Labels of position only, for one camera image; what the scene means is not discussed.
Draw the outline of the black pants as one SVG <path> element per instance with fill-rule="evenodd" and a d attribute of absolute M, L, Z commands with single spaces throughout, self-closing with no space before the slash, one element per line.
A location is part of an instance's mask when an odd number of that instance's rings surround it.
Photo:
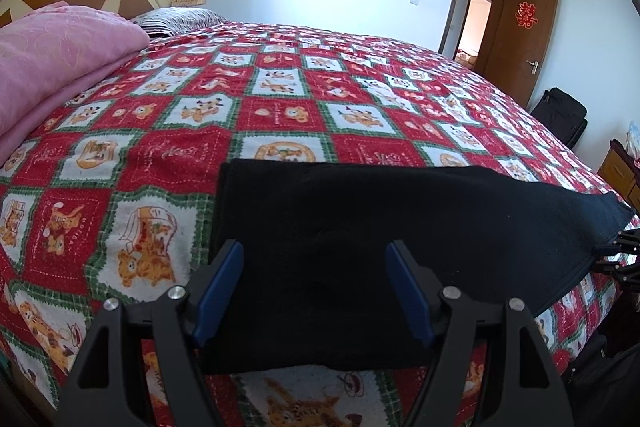
<path fill-rule="evenodd" d="M 207 291 L 194 336 L 231 372 L 416 365 L 442 288 L 539 314 L 633 215 L 612 193 L 483 167 L 230 161 L 210 248 L 233 241 L 243 257 Z"/>

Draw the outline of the wooden cabinet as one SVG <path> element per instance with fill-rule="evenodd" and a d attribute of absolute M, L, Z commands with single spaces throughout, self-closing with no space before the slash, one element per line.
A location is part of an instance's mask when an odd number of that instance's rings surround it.
<path fill-rule="evenodd" d="M 612 140 L 598 175 L 635 210 L 640 209 L 639 168 L 620 141 Z"/>

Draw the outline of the black folding chair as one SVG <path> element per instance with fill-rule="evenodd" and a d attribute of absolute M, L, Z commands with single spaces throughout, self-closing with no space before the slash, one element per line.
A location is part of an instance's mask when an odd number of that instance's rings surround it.
<path fill-rule="evenodd" d="M 532 110 L 532 116 L 570 150 L 588 126 L 585 106 L 558 88 L 544 91 Z"/>

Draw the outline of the red patchwork bedspread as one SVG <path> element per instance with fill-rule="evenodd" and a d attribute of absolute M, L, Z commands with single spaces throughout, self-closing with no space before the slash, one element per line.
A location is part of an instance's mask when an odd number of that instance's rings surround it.
<path fill-rule="evenodd" d="M 218 179 L 234 160 L 483 167 L 626 204 L 512 98 L 420 46 L 248 23 L 150 37 L 1 159 L 1 351 L 54 421 L 102 303 L 153 301 L 218 254 Z M 636 350 L 585 388 L 564 381 L 622 291 L 590 269 L 532 313 L 573 425 L 639 387 Z M 221 359 L 198 352 L 221 426 L 408 426 L 431 361 L 231 372 Z"/>

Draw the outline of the red double happiness decoration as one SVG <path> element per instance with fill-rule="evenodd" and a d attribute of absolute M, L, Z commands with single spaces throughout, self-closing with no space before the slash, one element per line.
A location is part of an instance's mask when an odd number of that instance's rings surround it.
<path fill-rule="evenodd" d="M 537 18 L 536 5 L 526 1 L 518 4 L 518 9 L 514 16 L 518 27 L 523 27 L 525 29 L 532 29 L 539 22 Z"/>

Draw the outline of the brown wooden door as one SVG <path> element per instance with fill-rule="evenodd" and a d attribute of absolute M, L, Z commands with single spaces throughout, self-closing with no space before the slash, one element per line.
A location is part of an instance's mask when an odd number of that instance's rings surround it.
<path fill-rule="evenodd" d="M 520 2 L 537 7 L 538 24 L 518 27 L 515 12 Z M 474 72 L 525 107 L 536 87 L 546 57 L 559 0 L 494 0 L 489 12 Z M 536 75 L 527 61 L 538 61 Z"/>

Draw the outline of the pink folded blanket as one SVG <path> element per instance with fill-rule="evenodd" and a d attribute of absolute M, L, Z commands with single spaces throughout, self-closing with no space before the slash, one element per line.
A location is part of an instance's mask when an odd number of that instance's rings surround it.
<path fill-rule="evenodd" d="M 62 104 L 150 43 L 116 13 L 64 1 L 1 28 L 1 159 Z"/>

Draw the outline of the striped pillow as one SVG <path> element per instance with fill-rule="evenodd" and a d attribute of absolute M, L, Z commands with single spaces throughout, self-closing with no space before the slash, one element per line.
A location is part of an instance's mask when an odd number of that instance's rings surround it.
<path fill-rule="evenodd" d="M 177 37 L 191 31 L 219 26 L 227 20 L 206 8 L 168 6 L 138 15 L 130 20 L 151 38 Z"/>

